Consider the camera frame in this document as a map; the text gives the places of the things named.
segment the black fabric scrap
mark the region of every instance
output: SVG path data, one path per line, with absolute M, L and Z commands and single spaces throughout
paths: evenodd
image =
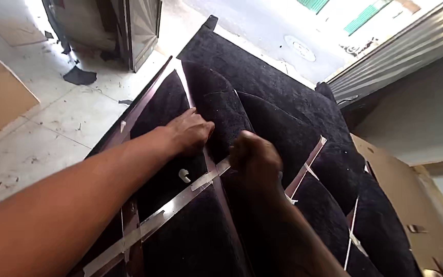
M 63 76 L 63 79 L 75 85 L 90 85 L 97 80 L 97 73 L 83 71 L 75 66 Z
M 48 31 L 44 31 L 44 35 L 46 38 L 54 38 L 54 36 Z
M 132 100 L 119 100 L 119 104 L 131 105 Z

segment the hand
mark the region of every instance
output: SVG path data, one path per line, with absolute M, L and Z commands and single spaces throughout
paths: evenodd
M 215 129 L 215 123 L 206 121 L 196 108 L 190 108 L 170 121 L 166 129 L 176 145 L 178 153 L 192 155 L 199 152 Z
M 231 167 L 239 173 L 240 186 L 248 199 L 286 201 L 279 182 L 283 163 L 271 142 L 242 131 L 230 149 L 229 159 Z

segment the forearm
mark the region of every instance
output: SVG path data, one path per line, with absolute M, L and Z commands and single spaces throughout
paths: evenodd
M 157 128 L 0 203 L 0 275 L 64 275 L 128 197 L 178 153 L 168 136 Z
M 250 206 L 283 276 L 348 276 L 284 195 L 254 199 Z

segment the concrete floor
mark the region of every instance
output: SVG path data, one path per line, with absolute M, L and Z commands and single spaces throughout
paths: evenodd
M 184 0 L 218 25 L 249 41 L 269 57 L 287 62 L 312 83 L 323 81 L 351 58 L 335 35 L 318 31 L 320 19 L 296 0 Z M 315 60 L 302 57 L 286 36 L 309 49 Z
M 0 19 L 33 22 L 52 32 L 41 0 L 0 0 Z M 0 130 L 0 201 L 52 173 L 82 161 L 127 108 L 119 100 L 134 99 L 164 64 L 176 56 L 206 20 L 181 0 L 164 0 L 156 51 L 134 74 L 114 61 L 81 57 L 83 70 L 97 72 L 89 86 L 66 82 L 76 56 L 62 54 L 56 39 L 11 47 L 0 37 L 0 60 L 10 67 L 40 100 L 27 113 Z M 294 67 L 273 59 L 264 50 L 217 26 L 215 32 L 308 87 Z

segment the floor tile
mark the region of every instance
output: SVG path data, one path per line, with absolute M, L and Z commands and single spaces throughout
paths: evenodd
M 89 151 L 90 148 L 27 121 L 0 140 L 0 201 L 82 161 Z
M 100 91 L 78 86 L 31 120 L 93 148 L 126 109 Z
M 167 57 L 153 51 L 137 73 L 113 70 L 111 67 L 103 70 L 94 68 L 97 70 L 97 81 L 89 86 L 118 101 L 134 100 L 166 61 Z

